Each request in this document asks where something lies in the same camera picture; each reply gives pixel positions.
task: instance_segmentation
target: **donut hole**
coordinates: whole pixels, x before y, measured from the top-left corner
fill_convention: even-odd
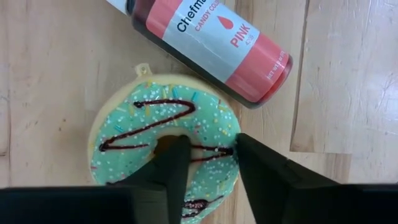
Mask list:
[[[177,139],[178,136],[171,134],[158,138],[157,145],[154,150],[154,156],[158,155],[161,152],[166,151]]]

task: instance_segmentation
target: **teal frosting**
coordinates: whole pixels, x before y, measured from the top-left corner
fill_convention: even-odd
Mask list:
[[[142,108],[133,105],[137,101],[164,98],[193,102],[196,110],[176,121],[158,125],[112,143],[119,146],[148,144],[147,147],[106,152],[98,150],[101,143],[113,136],[167,119],[188,109],[187,106],[178,104],[148,105]],[[157,135],[169,127],[176,126],[190,131],[203,146],[212,147],[233,148],[236,134],[240,132],[238,119],[233,111],[217,96],[183,85],[142,83],[110,112],[98,130],[91,161],[91,173],[95,181],[99,184],[116,182],[140,169],[153,153],[157,144]],[[217,154],[219,152],[205,151],[203,157]],[[235,155],[236,153],[233,156],[212,159],[201,164],[187,189],[185,201],[205,199],[211,203],[198,215],[183,218],[182,223],[199,222],[232,192],[239,171]],[[194,211],[184,208],[183,215]]]

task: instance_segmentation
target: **wooden surface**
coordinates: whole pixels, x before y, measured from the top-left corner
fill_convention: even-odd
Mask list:
[[[398,2],[226,0],[294,58],[244,132],[340,182],[398,181]],[[135,78],[187,67],[105,0],[0,0],[0,187],[91,184],[96,112]],[[254,223],[238,182],[204,223]]]

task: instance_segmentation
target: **white label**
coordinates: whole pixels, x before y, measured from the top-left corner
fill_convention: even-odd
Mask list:
[[[183,0],[163,40],[225,82],[258,37],[255,27],[218,0]]]

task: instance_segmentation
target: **toy donut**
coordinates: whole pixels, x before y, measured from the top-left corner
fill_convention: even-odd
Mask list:
[[[155,155],[160,139],[186,135],[192,143],[182,223],[196,223],[215,210],[234,187],[237,117],[206,83],[186,75],[138,78],[115,93],[99,111],[90,132],[88,158],[97,184],[126,178]]]

